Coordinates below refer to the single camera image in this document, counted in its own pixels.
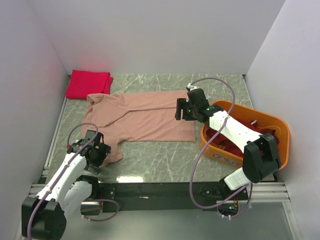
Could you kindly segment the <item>pink t shirt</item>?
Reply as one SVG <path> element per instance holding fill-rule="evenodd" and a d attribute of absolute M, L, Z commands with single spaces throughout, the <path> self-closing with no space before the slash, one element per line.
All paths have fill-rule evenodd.
<path fill-rule="evenodd" d="M 103 134 L 111 152 L 102 166 L 123 158 L 123 141 L 195 142 L 195 123 L 175 118 L 177 99 L 186 97 L 186 90 L 89 94 L 81 133 Z"/>

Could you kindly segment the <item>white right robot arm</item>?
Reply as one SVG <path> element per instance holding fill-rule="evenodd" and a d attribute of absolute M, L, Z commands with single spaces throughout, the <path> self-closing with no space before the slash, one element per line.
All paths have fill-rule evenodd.
<path fill-rule="evenodd" d="M 230 200 L 237 190 L 259 183 L 282 167 L 275 137 L 254 131 L 230 116 L 218 104 L 210 105 L 201 88 L 187 88 L 187 97 L 176 101 L 176 120 L 198 121 L 222 135 L 243 154 L 242 166 L 219 182 L 222 198 Z"/>

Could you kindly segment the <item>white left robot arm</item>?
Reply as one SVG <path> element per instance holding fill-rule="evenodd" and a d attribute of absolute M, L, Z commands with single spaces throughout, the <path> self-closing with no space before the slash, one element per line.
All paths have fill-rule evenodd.
<path fill-rule="evenodd" d="M 28 240 L 59 240 L 68 217 L 84 200 L 102 197 L 94 174 L 102 165 L 111 147 L 104 143 L 104 135 L 87 130 L 83 139 L 67 147 L 64 160 L 51 180 L 34 197 L 27 197 L 21 206 L 21 235 Z"/>

